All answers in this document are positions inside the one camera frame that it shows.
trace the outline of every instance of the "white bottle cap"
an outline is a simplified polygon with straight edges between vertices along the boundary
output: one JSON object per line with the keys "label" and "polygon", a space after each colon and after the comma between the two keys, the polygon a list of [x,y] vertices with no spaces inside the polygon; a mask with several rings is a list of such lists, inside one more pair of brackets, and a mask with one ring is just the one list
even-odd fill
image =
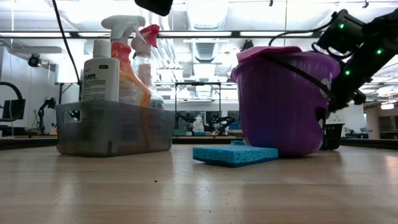
{"label": "white bottle cap", "polygon": [[111,43],[94,40],[93,57],[111,57]]}

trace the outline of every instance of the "white spray nozzle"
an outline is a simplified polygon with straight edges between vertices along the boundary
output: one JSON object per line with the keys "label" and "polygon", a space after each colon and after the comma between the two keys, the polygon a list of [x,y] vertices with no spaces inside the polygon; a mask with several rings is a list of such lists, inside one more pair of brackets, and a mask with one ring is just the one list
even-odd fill
{"label": "white spray nozzle", "polygon": [[145,18],[142,16],[109,16],[102,20],[101,25],[111,30],[111,40],[118,39],[127,44],[129,36],[135,32],[138,37],[145,41],[138,30],[138,27],[145,25]]}

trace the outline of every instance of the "spray bottle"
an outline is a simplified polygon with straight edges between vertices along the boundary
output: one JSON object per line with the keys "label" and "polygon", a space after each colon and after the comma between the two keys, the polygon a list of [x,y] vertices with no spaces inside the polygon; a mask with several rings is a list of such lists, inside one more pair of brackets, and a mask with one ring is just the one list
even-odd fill
{"label": "spray bottle", "polygon": [[134,74],[129,56],[129,36],[135,32],[138,38],[145,40],[138,31],[145,25],[142,16],[110,16],[102,21],[102,26],[111,29],[111,56],[120,61],[119,102],[131,105],[149,106],[150,90]]}
{"label": "spray bottle", "polygon": [[150,62],[151,46],[157,48],[156,36],[159,33],[160,27],[156,24],[146,27],[140,31],[141,36],[145,38],[143,41],[139,36],[136,36],[131,41],[131,47],[136,50],[137,56],[132,63],[132,69],[137,73],[138,78],[150,90],[150,104],[149,106],[156,109],[164,109],[163,97],[156,90],[153,83],[156,76],[156,67]]}

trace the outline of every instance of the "ceiling duct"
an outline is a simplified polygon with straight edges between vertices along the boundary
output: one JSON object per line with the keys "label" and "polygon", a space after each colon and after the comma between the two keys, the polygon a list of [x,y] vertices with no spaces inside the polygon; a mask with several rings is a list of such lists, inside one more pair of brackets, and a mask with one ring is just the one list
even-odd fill
{"label": "ceiling duct", "polygon": [[[187,1],[188,28],[190,30],[224,30],[228,1]],[[193,43],[193,56],[199,62],[211,62],[218,51],[219,43]]]}

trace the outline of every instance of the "black container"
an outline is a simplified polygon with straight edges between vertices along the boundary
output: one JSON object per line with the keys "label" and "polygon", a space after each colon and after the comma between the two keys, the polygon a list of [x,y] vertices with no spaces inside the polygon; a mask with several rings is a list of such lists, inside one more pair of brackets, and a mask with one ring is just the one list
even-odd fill
{"label": "black container", "polygon": [[326,124],[320,150],[334,150],[340,146],[341,130],[344,124]]}

